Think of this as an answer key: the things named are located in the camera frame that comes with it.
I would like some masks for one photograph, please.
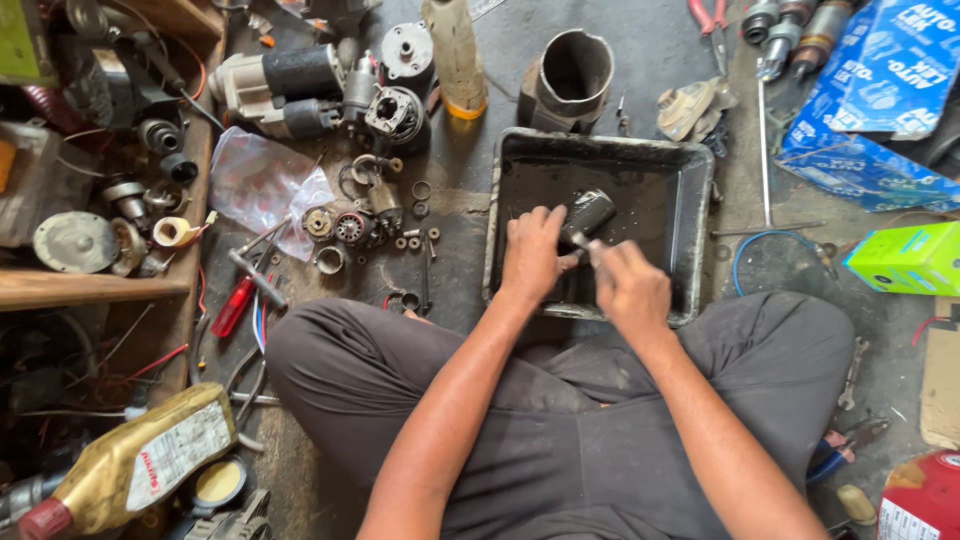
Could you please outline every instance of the oil tray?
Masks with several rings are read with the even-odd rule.
[[[671,278],[670,326],[689,323],[700,311],[713,164],[703,144],[507,129],[493,156],[484,301],[489,304],[500,286],[507,222],[598,187],[616,203],[617,214],[591,236],[608,244],[634,240]],[[583,265],[564,274],[540,313],[606,320],[596,305],[592,268]]]

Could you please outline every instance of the person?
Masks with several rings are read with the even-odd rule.
[[[341,299],[277,323],[278,396],[372,486],[357,538],[828,538],[804,472],[852,358],[850,320],[767,292],[673,331],[663,272],[633,242],[594,242],[615,331],[511,357],[568,265],[565,215],[507,224],[502,284],[466,337]]]

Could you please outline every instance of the blue cardboard box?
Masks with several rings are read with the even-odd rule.
[[[776,163],[869,211],[960,208],[960,184],[858,134],[933,133],[956,78],[958,20],[958,0],[874,0],[860,10]]]

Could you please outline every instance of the clear plastic bag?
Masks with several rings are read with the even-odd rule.
[[[300,226],[300,218],[333,198],[324,171],[312,159],[269,138],[234,126],[213,151],[210,206],[255,233],[263,233],[291,213],[291,224],[275,242],[287,255],[310,259],[313,242]]]

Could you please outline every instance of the red-handled pliers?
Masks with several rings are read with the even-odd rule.
[[[727,39],[723,29],[727,28],[727,0],[716,0],[713,17],[704,8],[701,0],[686,0],[686,4],[693,12],[693,16],[700,23],[700,35],[710,34],[710,44],[713,46],[713,56],[717,59],[717,70],[721,77],[727,76]]]

